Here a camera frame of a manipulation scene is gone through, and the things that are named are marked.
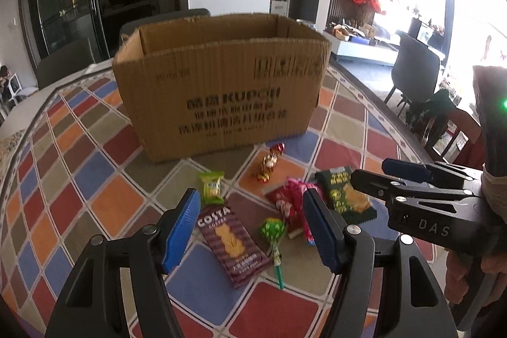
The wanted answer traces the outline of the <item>large pink snack bag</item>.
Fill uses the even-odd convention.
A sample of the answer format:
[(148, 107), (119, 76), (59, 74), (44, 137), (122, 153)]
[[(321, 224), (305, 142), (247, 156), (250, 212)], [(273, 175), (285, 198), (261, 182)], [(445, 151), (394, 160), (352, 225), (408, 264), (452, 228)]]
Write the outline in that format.
[(322, 191), (315, 183), (307, 183), (295, 178), (288, 178), (286, 181), (286, 187), (288, 192), (291, 194), (291, 204), (297, 211), (297, 216), (302, 223), (304, 237), (309, 245), (315, 245), (314, 237), (303, 211), (303, 195), (308, 189), (315, 189), (321, 198), (323, 198)]

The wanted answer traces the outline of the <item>Costa cookie packet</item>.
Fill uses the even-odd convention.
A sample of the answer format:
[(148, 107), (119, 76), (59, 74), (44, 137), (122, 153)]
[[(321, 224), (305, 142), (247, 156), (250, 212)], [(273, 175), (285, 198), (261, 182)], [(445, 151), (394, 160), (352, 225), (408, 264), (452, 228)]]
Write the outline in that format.
[(242, 287), (272, 263), (227, 204), (205, 208), (197, 227), (234, 288)]

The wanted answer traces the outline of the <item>red gold wrapped candy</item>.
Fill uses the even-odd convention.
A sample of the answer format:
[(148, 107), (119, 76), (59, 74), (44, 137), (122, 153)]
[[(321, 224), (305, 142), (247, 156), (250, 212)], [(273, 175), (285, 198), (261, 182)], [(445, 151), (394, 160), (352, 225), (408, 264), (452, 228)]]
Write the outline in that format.
[(257, 173), (258, 181), (267, 183), (270, 180), (271, 174), (279, 161), (279, 157), (282, 156), (284, 152), (285, 144), (283, 142), (276, 143), (269, 148), (268, 153), (263, 157), (260, 163), (260, 168)]

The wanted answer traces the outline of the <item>brown cardboard box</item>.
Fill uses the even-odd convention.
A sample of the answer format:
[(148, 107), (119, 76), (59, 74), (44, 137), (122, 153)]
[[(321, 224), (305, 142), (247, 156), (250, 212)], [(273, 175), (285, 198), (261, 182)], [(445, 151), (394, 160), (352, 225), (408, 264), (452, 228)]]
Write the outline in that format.
[(284, 16), (196, 16), (139, 27), (112, 70), (139, 142), (161, 162), (304, 133), (330, 52)]

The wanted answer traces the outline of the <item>white low tv cabinet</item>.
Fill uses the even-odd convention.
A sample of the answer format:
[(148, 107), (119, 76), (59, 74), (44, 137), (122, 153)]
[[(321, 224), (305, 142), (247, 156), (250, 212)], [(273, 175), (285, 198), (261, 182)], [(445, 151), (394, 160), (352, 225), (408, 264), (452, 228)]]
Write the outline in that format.
[(398, 57), (395, 47), (368, 38), (364, 32), (347, 24), (331, 25), (322, 34), (331, 42), (331, 51), (336, 57), (375, 61), (387, 66), (393, 66)]

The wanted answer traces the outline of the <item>green lollipop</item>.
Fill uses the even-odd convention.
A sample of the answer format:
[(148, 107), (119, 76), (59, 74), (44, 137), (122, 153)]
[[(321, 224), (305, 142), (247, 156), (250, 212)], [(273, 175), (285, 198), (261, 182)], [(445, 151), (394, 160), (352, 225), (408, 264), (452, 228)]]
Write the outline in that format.
[(285, 236), (285, 222), (278, 218), (267, 218), (260, 228), (262, 236), (269, 243), (270, 256), (273, 259), (273, 266), (279, 289), (285, 288), (283, 273), (282, 273), (282, 256), (279, 250), (279, 244)]

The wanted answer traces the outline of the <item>small green snack packet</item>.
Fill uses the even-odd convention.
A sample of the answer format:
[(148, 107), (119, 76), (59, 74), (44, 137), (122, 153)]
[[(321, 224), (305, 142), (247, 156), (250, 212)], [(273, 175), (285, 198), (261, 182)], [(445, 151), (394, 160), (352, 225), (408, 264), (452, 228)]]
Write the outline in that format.
[(203, 202), (204, 205), (222, 205), (224, 200), (222, 197), (222, 179), (223, 172), (202, 172), (199, 174), (203, 184)]

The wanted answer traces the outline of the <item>colourful diamond pattern mat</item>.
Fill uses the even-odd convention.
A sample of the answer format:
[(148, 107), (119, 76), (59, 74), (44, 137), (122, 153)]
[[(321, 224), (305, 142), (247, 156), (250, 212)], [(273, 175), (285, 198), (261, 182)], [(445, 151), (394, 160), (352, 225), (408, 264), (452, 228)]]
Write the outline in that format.
[(434, 247), (336, 170), (426, 161), (406, 125), (329, 69), (297, 138), (154, 163), (113, 72), (20, 104), (1, 129), (4, 337), (448, 337)]

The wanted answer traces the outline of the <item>grey dining chair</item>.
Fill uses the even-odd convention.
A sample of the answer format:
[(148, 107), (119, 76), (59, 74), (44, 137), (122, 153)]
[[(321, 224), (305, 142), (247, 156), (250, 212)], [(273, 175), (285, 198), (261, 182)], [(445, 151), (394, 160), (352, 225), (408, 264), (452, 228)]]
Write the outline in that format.
[(89, 39), (75, 40), (40, 61), (35, 70), (38, 88), (43, 89), (68, 75), (87, 69), (94, 63)]

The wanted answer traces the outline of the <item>dark grey side chair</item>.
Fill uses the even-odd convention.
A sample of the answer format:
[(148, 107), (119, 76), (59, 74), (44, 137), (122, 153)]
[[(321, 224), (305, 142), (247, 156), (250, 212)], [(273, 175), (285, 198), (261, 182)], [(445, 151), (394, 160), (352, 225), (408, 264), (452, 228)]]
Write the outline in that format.
[(398, 31), (401, 37), (398, 56), (391, 71), (393, 87), (384, 99), (387, 104), (396, 90), (405, 104), (422, 103), (434, 95), (440, 70), (440, 58), (428, 45), (409, 34)]

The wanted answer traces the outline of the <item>white storage shelf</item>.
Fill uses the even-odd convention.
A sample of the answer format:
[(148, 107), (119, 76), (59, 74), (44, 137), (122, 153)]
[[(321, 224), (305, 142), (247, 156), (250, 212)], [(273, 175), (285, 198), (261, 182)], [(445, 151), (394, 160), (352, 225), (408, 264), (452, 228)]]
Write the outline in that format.
[(271, 0), (270, 13), (277, 16), (288, 15), (288, 1), (287, 0)]

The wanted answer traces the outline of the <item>red candy bar wrapper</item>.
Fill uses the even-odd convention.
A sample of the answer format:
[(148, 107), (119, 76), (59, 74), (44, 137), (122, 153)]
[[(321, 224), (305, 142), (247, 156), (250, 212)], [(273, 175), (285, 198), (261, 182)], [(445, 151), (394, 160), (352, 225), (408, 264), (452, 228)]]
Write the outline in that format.
[(296, 207), (293, 205), (292, 196), (285, 184), (271, 185), (263, 190), (263, 195), (273, 204), (287, 225), (289, 239), (294, 239), (303, 234), (303, 222)]

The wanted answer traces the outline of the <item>dark green chips bag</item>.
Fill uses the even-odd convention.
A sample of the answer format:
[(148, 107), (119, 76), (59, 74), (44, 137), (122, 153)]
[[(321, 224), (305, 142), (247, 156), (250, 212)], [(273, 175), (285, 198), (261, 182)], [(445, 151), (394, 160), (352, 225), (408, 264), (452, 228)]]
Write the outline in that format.
[(340, 166), (315, 173), (315, 179), (330, 209), (335, 210), (349, 225), (374, 220), (377, 212), (368, 196), (351, 185), (350, 166)]

